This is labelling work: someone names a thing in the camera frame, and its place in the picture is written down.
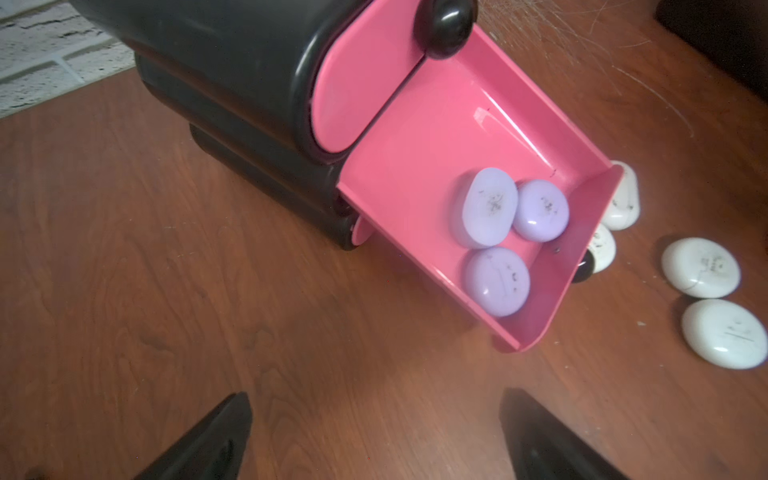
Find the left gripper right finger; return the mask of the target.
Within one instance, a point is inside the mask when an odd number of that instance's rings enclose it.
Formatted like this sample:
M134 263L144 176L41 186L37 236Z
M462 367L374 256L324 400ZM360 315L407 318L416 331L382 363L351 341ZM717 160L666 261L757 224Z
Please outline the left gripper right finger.
M499 420L518 479L627 479L523 389L503 392Z

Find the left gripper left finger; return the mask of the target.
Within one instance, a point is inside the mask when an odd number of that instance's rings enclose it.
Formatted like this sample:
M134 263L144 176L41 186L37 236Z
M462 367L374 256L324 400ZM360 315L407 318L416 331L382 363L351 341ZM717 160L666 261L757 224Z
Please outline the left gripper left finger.
M135 479L235 480L241 469L252 421L247 393L233 393Z

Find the purple earphone case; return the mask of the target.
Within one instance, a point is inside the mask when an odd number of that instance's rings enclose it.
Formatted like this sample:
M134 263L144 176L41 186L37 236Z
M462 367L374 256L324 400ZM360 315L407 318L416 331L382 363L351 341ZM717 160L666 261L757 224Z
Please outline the purple earphone case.
M564 193L547 180L529 180L518 187L513 228L522 238L545 243L566 229L570 208Z
M517 211L518 188L505 171L489 167L463 174L450 209L451 231L469 249L500 245L510 233Z
M513 250L493 247L470 255L464 270L467 295L486 313L506 317L519 311L528 299L528 267Z

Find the white earphone case oval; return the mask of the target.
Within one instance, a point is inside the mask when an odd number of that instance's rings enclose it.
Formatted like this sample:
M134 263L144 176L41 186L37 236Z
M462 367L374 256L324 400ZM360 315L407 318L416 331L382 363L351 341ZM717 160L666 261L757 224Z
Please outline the white earphone case oval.
M621 231L633 226L639 219L639 182L636 172L628 164L617 160L612 163L622 169L622 178L601 223L610 231Z

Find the pink drawer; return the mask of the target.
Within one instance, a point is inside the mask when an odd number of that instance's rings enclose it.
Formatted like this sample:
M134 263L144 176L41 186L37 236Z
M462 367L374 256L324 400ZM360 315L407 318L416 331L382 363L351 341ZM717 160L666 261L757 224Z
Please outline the pink drawer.
M329 153L349 148L426 58L467 43L476 1L373 1L334 40L313 86L310 120Z
M567 197L570 221L535 243L510 233L530 295L505 317L466 293L470 252L454 235L461 194L480 170L547 180ZM480 27L446 60L426 60L352 150L344 199L496 336L523 352L546 334L621 181L613 164Z

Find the black drawer cabinet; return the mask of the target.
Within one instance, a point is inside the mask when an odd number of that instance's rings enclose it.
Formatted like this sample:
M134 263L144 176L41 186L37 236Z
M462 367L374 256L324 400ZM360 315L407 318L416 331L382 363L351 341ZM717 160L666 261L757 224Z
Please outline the black drawer cabinet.
M345 250L367 227L337 184L347 159L311 130L325 53L361 1L80 0L135 55L148 91L206 153Z

